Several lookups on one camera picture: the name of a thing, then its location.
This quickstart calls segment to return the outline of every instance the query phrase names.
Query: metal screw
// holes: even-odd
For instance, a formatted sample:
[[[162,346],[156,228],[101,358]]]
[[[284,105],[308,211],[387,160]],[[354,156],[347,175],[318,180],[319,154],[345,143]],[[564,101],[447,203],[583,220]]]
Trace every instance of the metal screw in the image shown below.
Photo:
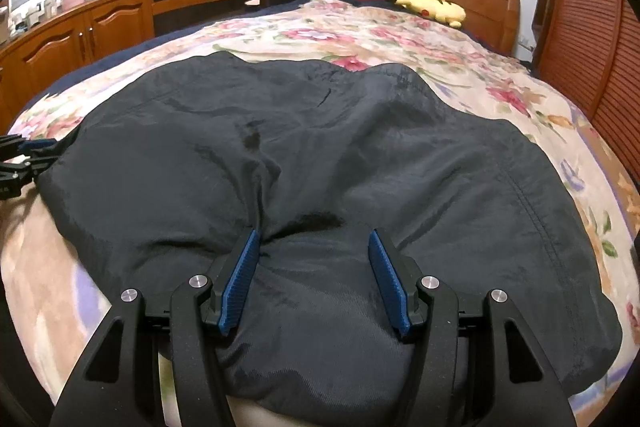
[[[426,277],[423,277],[420,282],[422,283],[422,286],[424,286],[425,288],[428,288],[430,290],[434,290],[436,289],[438,286],[440,286],[440,281],[438,281],[438,279],[436,279],[434,276],[432,275],[428,275]]]
[[[491,292],[491,298],[496,302],[505,302],[507,300],[507,293],[502,290],[494,290]]]
[[[124,292],[122,292],[122,295],[120,296],[120,298],[125,302],[134,301],[134,300],[136,300],[137,297],[138,297],[138,292],[136,290],[134,290],[133,288],[129,288],[128,290],[124,290]]]
[[[206,276],[204,275],[194,275],[189,279],[189,286],[192,288],[202,288],[206,283],[209,282]]]

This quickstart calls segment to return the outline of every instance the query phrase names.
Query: plush toy tail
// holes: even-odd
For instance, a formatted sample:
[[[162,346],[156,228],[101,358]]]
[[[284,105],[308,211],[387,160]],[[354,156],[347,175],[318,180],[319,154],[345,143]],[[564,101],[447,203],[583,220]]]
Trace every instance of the plush toy tail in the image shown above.
[[[406,8],[407,6],[409,6],[409,4],[411,4],[411,2],[409,0],[396,0],[396,4],[401,4]]]

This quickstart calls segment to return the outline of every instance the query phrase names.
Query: floral bedspread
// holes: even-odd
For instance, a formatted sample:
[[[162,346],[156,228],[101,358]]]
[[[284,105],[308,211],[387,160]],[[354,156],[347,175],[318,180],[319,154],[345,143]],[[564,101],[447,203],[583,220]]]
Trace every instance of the floral bedspread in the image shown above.
[[[573,104],[529,76],[516,60],[488,52],[462,32],[410,14],[313,0],[291,12],[213,24],[138,55],[40,100],[18,118],[12,132],[60,139],[143,73],[219,50],[250,62],[316,58],[351,71],[399,62],[417,71],[451,107],[508,120],[542,148],[574,198],[593,245],[602,290],[615,304],[623,328],[622,348],[606,377],[570,400],[578,424],[588,425],[640,345],[638,279],[630,255],[640,229],[640,196]],[[109,303],[55,229],[33,186],[20,200],[0,206],[0,217],[2,279],[12,317],[36,375],[56,401]],[[174,406],[174,413],[167,407],[167,422],[177,425],[170,374],[164,382],[165,403]]]

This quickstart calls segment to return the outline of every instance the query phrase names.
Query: bed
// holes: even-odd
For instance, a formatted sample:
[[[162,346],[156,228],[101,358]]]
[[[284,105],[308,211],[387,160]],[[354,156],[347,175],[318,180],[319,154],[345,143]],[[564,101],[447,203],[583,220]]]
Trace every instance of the bed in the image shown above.
[[[450,107],[513,123],[546,153],[575,202],[602,291],[615,305],[623,330],[622,347],[606,376],[570,400],[578,425],[586,427],[615,392],[640,346],[632,254],[640,196],[577,107],[510,57],[519,0],[451,1],[465,7],[468,34],[383,2],[357,0],[300,0],[276,13],[192,28],[62,79],[17,118],[11,132],[61,139],[146,71],[215,51],[249,62],[316,58],[351,71],[386,62],[412,68]],[[55,402],[110,304],[78,263],[73,245],[58,233],[33,185],[19,200],[3,203],[0,216],[7,301],[31,367]],[[161,367],[167,425],[178,425],[168,364]],[[234,401],[234,406],[239,425],[301,425],[253,403]]]

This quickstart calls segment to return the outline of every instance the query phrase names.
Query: louvered wardrobe door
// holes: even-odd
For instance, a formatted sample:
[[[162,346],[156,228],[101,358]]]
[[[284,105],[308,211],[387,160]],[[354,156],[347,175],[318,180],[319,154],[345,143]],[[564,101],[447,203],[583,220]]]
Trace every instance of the louvered wardrobe door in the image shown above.
[[[540,76],[589,117],[608,75],[619,8],[618,0],[556,0],[554,7]]]
[[[622,1],[618,45],[593,126],[640,180],[640,22]]]

